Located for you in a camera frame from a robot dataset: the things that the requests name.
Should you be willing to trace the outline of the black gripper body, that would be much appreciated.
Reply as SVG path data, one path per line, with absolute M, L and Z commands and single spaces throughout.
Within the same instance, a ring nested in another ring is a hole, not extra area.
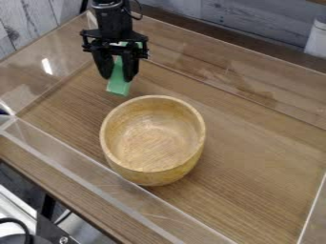
M 81 30 L 82 51 L 89 52 L 96 61 L 130 51 L 134 58 L 148 57 L 148 38 L 132 28 L 132 21 L 142 16 L 130 13 L 128 3 L 92 3 L 97 27 Z

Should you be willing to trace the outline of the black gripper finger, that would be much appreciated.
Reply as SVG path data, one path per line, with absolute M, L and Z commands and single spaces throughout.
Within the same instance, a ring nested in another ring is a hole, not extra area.
M 138 72 L 138 58 L 132 53 L 121 55 L 121 72 L 125 82 L 130 82 Z
M 108 51 L 97 50 L 92 51 L 92 56 L 98 74 L 104 79 L 108 79 L 110 77 L 112 70 L 114 67 L 112 54 Z

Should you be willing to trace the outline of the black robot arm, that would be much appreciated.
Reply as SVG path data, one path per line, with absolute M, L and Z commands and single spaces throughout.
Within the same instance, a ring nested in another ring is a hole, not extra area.
M 92 0 L 97 27 L 81 30 L 81 48 L 92 54 L 98 73 L 108 79 L 113 73 L 113 57 L 121 59 L 121 78 L 130 82 L 138 62 L 149 57 L 148 37 L 132 28 L 142 16 L 130 13 L 129 0 Z

